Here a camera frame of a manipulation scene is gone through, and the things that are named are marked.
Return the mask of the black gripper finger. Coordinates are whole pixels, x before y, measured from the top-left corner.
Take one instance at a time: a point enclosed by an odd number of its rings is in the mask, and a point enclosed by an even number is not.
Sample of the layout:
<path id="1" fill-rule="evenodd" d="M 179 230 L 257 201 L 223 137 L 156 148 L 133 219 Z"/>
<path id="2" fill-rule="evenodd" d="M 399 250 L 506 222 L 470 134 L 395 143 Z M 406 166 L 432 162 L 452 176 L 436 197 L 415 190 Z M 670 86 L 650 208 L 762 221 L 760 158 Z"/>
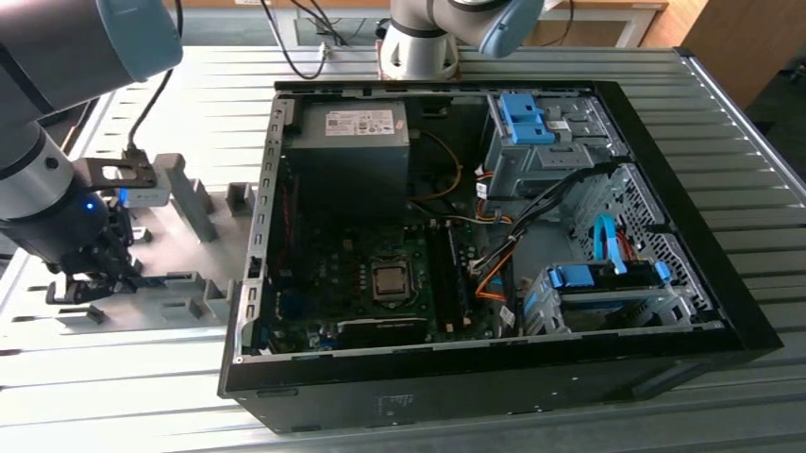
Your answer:
<path id="1" fill-rule="evenodd" d="M 61 277 L 52 282 L 52 304 L 79 305 L 117 292 L 135 293 L 137 269 L 117 261 L 53 263 L 52 273 Z"/>

